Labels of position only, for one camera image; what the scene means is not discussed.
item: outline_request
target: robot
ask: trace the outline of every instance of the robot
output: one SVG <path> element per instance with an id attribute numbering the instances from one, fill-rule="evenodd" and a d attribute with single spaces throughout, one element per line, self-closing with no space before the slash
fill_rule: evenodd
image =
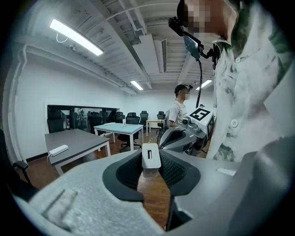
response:
<path id="1" fill-rule="evenodd" d="M 197 108 L 178 127 L 170 128 L 163 134 L 159 148 L 196 156 L 206 146 L 213 128 L 213 112 Z"/>

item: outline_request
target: ceiling light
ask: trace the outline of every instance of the ceiling light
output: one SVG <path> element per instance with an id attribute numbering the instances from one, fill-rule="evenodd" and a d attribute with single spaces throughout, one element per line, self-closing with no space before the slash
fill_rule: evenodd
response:
<path id="1" fill-rule="evenodd" d="M 92 42 L 75 32 L 74 30 L 70 29 L 63 23 L 52 20 L 50 24 L 50 28 L 56 30 L 57 32 L 67 36 L 68 38 L 72 39 L 73 41 L 81 44 L 83 47 L 87 48 L 89 51 L 93 52 L 96 56 L 99 56 L 103 53 L 101 49 L 99 49 L 96 45 Z"/>
<path id="2" fill-rule="evenodd" d="M 202 88 L 204 88 L 207 84 L 210 84 L 212 82 L 212 80 L 207 80 L 205 83 L 202 84 Z"/>
<path id="3" fill-rule="evenodd" d="M 135 81 L 131 81 L 131 83 L 132 83 L 135 87 L 137 87 L 139 90 L 143 90 L 143 88 L 140 87 L 140 85 L 139 85 L 137 82 L 135 82 Z"/>

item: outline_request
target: table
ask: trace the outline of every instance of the table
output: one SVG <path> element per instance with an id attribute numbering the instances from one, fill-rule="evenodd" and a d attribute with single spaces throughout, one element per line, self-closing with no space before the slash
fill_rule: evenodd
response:
<path id="1" fill-rule="evenodd" d="M 149 123 L 149 132 L 151 132 L 151 123 L 161 123 L 161 120 L 147 120 L 147 125 L 146 125 L 146 127 L 147 127 L 147 136 L 148 136 L 148 123 Z"/>
<path id="2" fill-rule="evenodd" d="M 74 160 L 77 160 L 101 147 L 105 147 L 107 156 L 111 155 L 109 139 L 95 136 L 85 131 L 74 129 L 62 132 L 45 134 L 47 151 L 67 145 L 68 150 L 54 156 L 49 157 L 50 164 L 53 165 L 58 174 L 61 176 L 63 171 L 61 167 Z"/>
<path id="3" fill-rule="evenodd" d="M 134 150 L 133 146 L 133 135 L 142 130 L 142 143 L 143 143 L 143 125 L 142 124 L 126 124 L 126 126 L 123 126 L 121 123 L 114 123 L 110 125 L 98 125 L 94 127 L 95 134 L 98 135 L 98 130 L 106 131 L 106 132 L 112 132 L 113 133 L 113 139 L 115 142 L 115 133 L 117 134 L 123 134 L 123 135 L 129 135 L 130 136 L 130 149 L 131 151 Z"/>

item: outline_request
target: person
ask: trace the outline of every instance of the person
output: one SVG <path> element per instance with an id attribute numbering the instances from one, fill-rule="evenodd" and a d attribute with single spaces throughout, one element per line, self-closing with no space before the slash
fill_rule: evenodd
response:
<path id="1" fill-rule="evenodd" d="M 186 106 L 184 101 L 189 99 L 190 89 L 185 85 L 177 85 L 174 90 L 176 100 L 166 113 L 169 128 L 178 126 L 179 121 L 186 116 Z"/>
<path id="2" fill-rule="evenodd" d="M 207 158 L 240 162 L 277 140 L 280 132 L 264 101 L 294 55 L 271 14 L 257 0 L 181 0 L 177 16 L 189 32 L 220 37 L 213 42 L 220 50 L 217 118 Z"/>

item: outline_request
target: patterned shirt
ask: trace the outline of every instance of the patterned shirt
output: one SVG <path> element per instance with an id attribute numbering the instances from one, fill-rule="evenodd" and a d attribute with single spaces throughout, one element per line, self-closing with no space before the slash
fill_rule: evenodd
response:
<path id="1" fill-rule="evenodd" d="M 217 119 L 207 158 L 240 162 L 280 134 L 264 101 L 282 80 L 293 51 L 259 2 L 225 0 L 237 13 L 231 42 L 215 41 Z"/>

